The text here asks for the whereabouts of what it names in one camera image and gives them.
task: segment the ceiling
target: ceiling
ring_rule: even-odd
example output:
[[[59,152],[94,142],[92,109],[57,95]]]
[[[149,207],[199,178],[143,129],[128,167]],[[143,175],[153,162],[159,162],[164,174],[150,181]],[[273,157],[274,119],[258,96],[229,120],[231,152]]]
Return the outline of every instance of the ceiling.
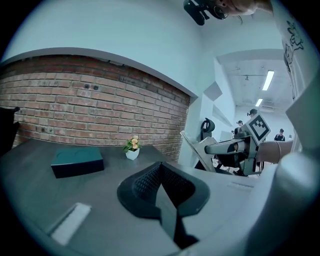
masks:
[[[237,106],[284,112],[293,102],[291,80],[283,60],[240,60],[223,64]],[[267,91],[262,88],[269,70],[274,76]]]

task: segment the gray table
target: gray table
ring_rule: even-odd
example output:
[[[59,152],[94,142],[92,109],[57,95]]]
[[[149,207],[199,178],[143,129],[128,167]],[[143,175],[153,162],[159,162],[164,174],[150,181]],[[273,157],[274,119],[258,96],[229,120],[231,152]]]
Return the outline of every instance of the gray table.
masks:
[[[133,216],[118,201],[117,187],[128,176],[167,159],[153,146],[132,161],[121,147],[100,147],[103,171],[56,179],[50,163],[57,149],[75,145],[30,139],[0,159],[8,199],[29,233],[50,252],[73,255],[169,255],[180,249],[158,220]],[[46,230],[73,204],[92,206],[66,248]]]

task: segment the ceiling light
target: ceiling light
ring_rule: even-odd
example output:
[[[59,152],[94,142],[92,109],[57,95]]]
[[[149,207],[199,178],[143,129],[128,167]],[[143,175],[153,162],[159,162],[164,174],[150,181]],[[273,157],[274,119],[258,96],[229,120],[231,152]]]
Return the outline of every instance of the ceiling light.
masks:
[[[266,80],[265,80],[264,86],[262,88],[262,91],[268,90],[270,83],[271,83],[271,80],[274,77],[274,74],[275,74],[274,71],[270,71],[270,70],[268,71],[268,75],[266,76]]]
[[[258,99],[258,101],[257,101],[257,103],[255,104],[255,106],[256,106],[256,107],[259,107],[260,104],[261,104],[261,102],[262,102],[262,98]]]

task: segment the mounted camera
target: mounted camera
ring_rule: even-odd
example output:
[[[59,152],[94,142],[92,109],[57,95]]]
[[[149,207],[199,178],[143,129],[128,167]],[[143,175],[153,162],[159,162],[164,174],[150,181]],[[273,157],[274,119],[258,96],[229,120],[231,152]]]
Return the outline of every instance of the mounted camera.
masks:
[[[203,26],[206,20],[210,19],[205,11],[208,11],[213,17],[218,20],[224,20],[228,16],[225,15],[223,10],[217,5],[209,7],[208,0],[194,1],[198,5],[196,5],[192,0],[184,0],[183,8],[199,26]]]

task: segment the small potted plant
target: small potted plant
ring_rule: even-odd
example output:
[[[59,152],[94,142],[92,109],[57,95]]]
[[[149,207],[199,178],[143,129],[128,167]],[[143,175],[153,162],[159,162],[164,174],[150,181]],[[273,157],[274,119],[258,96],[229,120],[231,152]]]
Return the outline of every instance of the small potted plant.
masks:
[[[135,160],[139,155],[140,145],[138,139],[138,136],[133,136],[132,139],[127,140],[126,146],[123,148],[126,157],[131,160]]]

